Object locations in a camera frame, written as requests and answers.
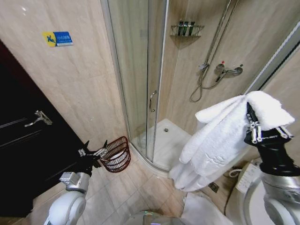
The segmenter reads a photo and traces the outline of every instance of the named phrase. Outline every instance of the toiletry bottle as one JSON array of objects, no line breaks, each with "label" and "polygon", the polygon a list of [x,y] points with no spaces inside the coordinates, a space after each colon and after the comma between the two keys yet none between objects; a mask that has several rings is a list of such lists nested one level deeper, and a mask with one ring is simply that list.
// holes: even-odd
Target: toiletry bottle
[{"label": "toiletry bottle", "polygon": [[188,29],[188,21],[185,21],[183,25],[183,33],[182,33],[183,36],[186,35],[187,29]]},{"label": "toiletry bottle", "polygon": [[188,31],[188,35],[191,36],[193,33],[193,27],[194,27],[195,22],[192,21],[191,24],[189,25],[189,31]]},{"label": "toiletry bottle", "polygon": [[183,27],[183,21],[179,21],[179,23],[178,23],[178,34],[177,34],[178,36],[181,35],[182,27]]}]

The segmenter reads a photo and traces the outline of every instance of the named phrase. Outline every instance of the beige tile floor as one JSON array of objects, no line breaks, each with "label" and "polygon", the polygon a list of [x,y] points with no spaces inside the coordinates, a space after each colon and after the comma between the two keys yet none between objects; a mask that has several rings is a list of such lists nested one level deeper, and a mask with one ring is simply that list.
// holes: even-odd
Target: beige tile floor
[{"label": "beige tile floor", "polygon": [[[122,225],[141,210],[181,216],[186,193],[176,190],[172,180],[147,170],[135,154],[131,156],[130,165],[120,173],[110,173],[103,167],[93,170],[85,211],[78,225]],[[52,202],[65,193],[63,188],[58,185],[56,189],[61,191],[45,203],[37,199],[34,211],[14,224],[43,224]]]}]

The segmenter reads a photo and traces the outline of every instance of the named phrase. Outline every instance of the white towel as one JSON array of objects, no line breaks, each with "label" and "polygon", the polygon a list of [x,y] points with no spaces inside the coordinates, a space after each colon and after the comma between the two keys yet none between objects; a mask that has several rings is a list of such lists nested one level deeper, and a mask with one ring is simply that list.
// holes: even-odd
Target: white towel
[{"label": "white towel", "polygon": [[196,118],[206,125],[187,142],[180,155],[181,163],[170,171],[176,188],[185,191],[202,188],[246,154],[247,102],[254,109],[262,130],[294,122],[279,101],[262,91],[233,97],[197,112]]},{"label": "white towel", "polygon": [[181,220],[186,225],[233,225],[205,194],[188,193]]}]

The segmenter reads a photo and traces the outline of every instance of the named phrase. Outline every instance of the shower faucet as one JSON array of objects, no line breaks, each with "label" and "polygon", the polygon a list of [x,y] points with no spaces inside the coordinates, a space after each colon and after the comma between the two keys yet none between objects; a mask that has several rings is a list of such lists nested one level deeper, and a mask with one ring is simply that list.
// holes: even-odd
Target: shower faucet
[{"label": "shower faucet", "polygon": [[221,72],[219,77],[216,79],[216,82],[218,82],[221,78],[223,78],[226,74],[230,74],[233,76],[238,76],[243,72],[242,67],[236,67],[235,69],[229,69],[225,68],[224,64],[220,63],[216,66],[216,71]]}]

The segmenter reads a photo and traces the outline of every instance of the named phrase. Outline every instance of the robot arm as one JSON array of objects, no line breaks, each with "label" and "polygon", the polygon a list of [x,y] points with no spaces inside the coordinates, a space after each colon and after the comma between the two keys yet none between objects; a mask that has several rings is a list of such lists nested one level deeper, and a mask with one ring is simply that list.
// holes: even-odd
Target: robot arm
[{"label": "robot arm", "polygon": [[79,217],[83,214],[86,204],[85,195],[92,175],[92,165],[95,165],[95,162],[108,152],[107,141],[104,147],[96,152],[90,152],[87,149],[88,144],[89,142],[78,151],[81,157],[78,162],[79,172],[64,172],[60,177],[60,181],[66,185],[68,192],[53,202],[44,225],[76,225]]},{"label": "robot arm", "polygon": [[262,159],[266,211],[276,225],[300,225],[300,168],[285,150],[293,135],[284,127],[262,131],[249,103],[247,118],[250,127],[244,141],[255,146]]}]

